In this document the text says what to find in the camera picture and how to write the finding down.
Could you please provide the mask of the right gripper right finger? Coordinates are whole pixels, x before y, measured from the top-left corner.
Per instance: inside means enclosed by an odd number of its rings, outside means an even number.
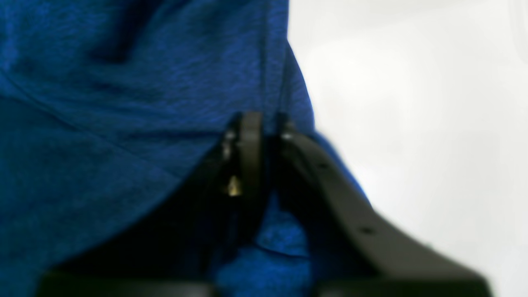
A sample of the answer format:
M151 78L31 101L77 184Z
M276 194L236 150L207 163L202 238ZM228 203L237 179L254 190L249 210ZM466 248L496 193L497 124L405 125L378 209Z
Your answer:
M312 297L490 297L479 273L420 244L367 203L312 138L278 117L282 204L305 229Z

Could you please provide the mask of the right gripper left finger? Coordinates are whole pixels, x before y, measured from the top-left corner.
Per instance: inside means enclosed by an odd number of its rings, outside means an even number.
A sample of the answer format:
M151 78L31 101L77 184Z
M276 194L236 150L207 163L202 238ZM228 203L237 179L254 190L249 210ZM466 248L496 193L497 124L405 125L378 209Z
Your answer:
M39 297L217 297L215 270L264 215L262 115L237 114L172 195L115 238L47 273Z

